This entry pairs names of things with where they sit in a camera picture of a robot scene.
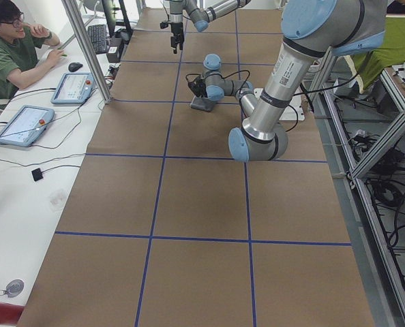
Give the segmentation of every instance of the person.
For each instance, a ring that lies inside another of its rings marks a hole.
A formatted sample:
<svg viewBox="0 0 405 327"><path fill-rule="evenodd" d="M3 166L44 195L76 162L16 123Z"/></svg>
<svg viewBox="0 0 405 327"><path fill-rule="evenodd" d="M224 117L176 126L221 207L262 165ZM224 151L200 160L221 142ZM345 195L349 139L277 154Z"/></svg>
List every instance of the person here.
<svg viewBox="0 0 405 327"><path fill-rule="evenodd" d="M0 0L0 99L9 99L43 78L63 55L51 50L38 64L36 48L57 46L60 39L41 24L24 22L24 14L10 0Z"/></svg>
<svg viewBox="0 0 405 327"><path fill-rule="evenodd" d="M388 14L405 14L405 0L392 1L387 6Z"/></svg>

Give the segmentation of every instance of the black mouse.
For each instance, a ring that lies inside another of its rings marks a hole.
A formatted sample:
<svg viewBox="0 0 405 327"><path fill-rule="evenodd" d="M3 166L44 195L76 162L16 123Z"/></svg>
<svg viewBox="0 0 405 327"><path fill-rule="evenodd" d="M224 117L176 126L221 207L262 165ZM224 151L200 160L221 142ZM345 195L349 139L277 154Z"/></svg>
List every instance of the black mouse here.
<svg viewBox="0 0 405 327"><path fill-rule="evenodd" d="M82 66L83 66L82 63L70 63L67 69L73 73L79 70Z"/></svg>

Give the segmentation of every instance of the red cup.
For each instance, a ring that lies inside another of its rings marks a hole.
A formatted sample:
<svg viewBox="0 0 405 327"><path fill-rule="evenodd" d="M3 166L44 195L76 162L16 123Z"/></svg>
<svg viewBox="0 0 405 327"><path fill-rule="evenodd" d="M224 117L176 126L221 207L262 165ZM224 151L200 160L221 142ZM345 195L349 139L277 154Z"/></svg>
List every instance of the red cup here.
<svg viewBox="0 0 405 327"><path fill-rule="evenodd" d="M0 325L17 325L23 310L24 307L22 305L11 305L0 302Z"/></svg>

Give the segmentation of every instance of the black hair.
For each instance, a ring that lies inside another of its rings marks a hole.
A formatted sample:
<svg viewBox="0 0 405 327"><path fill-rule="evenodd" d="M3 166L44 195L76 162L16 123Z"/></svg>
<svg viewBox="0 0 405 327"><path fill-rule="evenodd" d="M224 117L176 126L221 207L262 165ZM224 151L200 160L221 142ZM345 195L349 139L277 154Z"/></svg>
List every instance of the black hair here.
<svg viewBox="0 0 405 327"><path fill-rule="evenodd" d="M9 22L20 16L19 8L10 0L0 0L0 22Z"/></svg>

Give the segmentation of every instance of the tablet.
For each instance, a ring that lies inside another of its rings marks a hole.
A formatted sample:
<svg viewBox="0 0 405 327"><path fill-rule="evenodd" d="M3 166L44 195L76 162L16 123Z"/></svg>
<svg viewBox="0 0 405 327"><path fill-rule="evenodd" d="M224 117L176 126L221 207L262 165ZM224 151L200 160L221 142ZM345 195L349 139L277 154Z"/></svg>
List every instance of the tablet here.
<svg viewBox="0 0 405 327"><path fill-rule="evenodd" d="M67 106L83 104L91 96L94 84L91 73L64 73L51 103Z"/></svg>
<svg viewBox="0 0 405 327"><path fill-rule="evenodd" d="M23 106L0 131L0 144L30 146L46 129L53 117L53 109Z"/></svg>

